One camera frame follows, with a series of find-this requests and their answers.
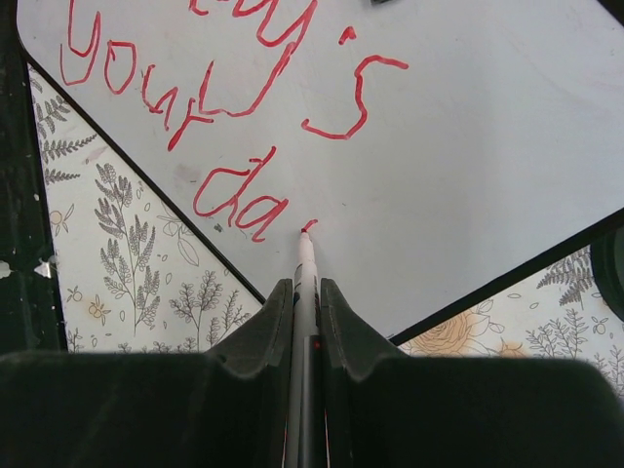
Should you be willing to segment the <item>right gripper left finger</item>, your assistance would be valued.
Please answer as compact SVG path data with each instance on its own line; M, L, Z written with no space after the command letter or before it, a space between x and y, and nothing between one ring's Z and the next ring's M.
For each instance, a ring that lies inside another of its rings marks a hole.
M203 353L19 352L1 359L5 467L278 467L293 283Z

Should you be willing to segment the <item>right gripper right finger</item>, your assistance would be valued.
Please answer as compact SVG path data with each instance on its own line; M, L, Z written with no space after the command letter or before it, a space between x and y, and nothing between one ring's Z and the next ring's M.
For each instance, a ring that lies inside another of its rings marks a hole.
M623 407L573 360L412 357L320 286L333 467L619 467Z

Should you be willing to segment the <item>white red-capped marker pen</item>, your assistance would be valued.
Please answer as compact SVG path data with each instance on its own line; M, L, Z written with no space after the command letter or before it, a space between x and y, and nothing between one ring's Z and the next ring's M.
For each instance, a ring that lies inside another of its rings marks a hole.
M313 243L304 227L293 279L287 467L323 467L326 463L317 275Z

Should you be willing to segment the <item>small black-framed whiteboard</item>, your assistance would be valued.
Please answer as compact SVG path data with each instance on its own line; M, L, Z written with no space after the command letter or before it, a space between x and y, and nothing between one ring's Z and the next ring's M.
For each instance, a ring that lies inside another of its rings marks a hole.
M320 272L381 334L623 212L597 1L19 1L34 65L255 293Z

